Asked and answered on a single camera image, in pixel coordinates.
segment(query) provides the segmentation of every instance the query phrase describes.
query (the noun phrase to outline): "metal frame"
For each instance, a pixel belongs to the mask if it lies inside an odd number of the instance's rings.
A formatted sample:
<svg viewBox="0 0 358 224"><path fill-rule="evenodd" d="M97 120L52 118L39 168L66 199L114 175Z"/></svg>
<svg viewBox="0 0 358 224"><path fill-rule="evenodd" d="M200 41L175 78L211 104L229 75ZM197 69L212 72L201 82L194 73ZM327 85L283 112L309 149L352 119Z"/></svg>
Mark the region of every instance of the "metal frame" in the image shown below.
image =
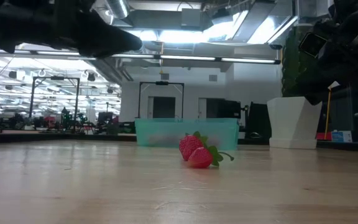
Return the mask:
<svg viewBox="0 0 358 224"><path fill-rule="evenodd" d="M139 83L139 99L138 99L138 106L137 106L137 117L140 118L140 94L142 93L142 85L143 84L157 84L158 82L140 82ZM185 100L185 84L184 83L170 83L168 85L181 85L181 117L183 118L183 102Z"/></svg>
<svg viewBox="0 0 358 224"><path fill-rule="evenodd" d="M50 79L50 80L77 80L77 86L76 86L76 97L75 97L75 111L74 111L74 121L76 121L77 117L77 109L78 109L78 95L80 94L80 78L66 78L66 77L32 77L32 89L31 89L31 100L30 100L30 111L29 111L29 118L32 117L32 105L34 104L34 91L35 87L38 85L35 84L35 81L37 79Z"/></svg>

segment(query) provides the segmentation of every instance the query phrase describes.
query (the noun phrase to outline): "red object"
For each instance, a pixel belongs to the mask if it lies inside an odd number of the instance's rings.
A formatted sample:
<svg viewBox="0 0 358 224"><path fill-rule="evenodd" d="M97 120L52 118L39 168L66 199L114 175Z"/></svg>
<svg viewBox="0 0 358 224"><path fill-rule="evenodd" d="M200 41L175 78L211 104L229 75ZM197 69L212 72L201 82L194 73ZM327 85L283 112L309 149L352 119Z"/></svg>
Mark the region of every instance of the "red object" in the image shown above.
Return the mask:
<svg viewBox="0 0 358 224"><path fill-rule="evenodd" d="M316 135L316 139L317 140L324 140L324 136L325 133L317 133ZM333 136L331 135L331 132L327 133L327 139L325 139L326 141L332 141L333 140Z"/></svg>
<svg viewBox="0 0 358 224"><path fill-rule="evenodd" d="M212 161L212 154L206 148L199 147L191 154L188 165L192 168L207 168Z"/></svg>
<svg viewBox="0 0 358 224"><path fill-rule="evenodd" d="M179 143L181 156L185 161L189 160L191 154L199 147L203 147L203 143L196 137L187 135Z"/></svg>

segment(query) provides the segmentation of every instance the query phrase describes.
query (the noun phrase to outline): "pipe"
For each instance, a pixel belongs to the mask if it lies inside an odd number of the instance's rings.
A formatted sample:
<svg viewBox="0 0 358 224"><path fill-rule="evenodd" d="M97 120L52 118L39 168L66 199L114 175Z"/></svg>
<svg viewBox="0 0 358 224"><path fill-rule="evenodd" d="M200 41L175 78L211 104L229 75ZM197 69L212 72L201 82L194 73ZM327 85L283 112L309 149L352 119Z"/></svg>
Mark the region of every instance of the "pipe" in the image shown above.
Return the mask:
<svg viewBox="0 0 358 224"><path fill-rule="evenodd" d="M106 0L106 5L114 18L123 19L129 15L127 0Z"/></svg>

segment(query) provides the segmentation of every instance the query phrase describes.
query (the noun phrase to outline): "plastic container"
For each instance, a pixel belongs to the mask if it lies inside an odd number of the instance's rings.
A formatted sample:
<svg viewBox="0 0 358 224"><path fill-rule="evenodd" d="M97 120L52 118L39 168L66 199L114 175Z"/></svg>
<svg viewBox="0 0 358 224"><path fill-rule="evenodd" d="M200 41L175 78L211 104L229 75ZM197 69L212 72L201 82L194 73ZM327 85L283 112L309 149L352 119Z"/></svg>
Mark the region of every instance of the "plastic container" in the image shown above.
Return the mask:
<svg viewBox="0 0 358 224"><path fill-rule="evenodd" d="M207 145L219 150L236 150L239 126L235 118L214 119L136 119L136 137L139 146L179 147L185 134L199 131L207 136Z"/></svg>

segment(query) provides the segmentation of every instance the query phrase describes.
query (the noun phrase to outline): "white wall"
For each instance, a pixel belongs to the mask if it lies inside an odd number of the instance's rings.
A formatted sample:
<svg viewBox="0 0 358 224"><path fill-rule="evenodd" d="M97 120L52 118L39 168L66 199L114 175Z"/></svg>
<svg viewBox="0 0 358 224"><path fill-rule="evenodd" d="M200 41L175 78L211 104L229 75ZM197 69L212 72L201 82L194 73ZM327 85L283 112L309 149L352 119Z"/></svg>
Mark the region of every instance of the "white wall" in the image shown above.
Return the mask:
<svg viewBox="0 0 358 224"><path fill-rule="evenodd" d="M128 69L134 82L122 84L120 122L133 121L137 117L139 82L160 81L159 68ZM234 64L226 73L217 68L163 68L170 74L169 82L185 83L183 117L198 118L199 98L222 98L240 101L241 106L266 103L281 96L281 71L279 65ZM217 82L209 82L209 75L218 75ZM141 94L140 115L147 117L149 96L176 98L175 114L181 117L181 93L173 86L150 85Z"/></svg>

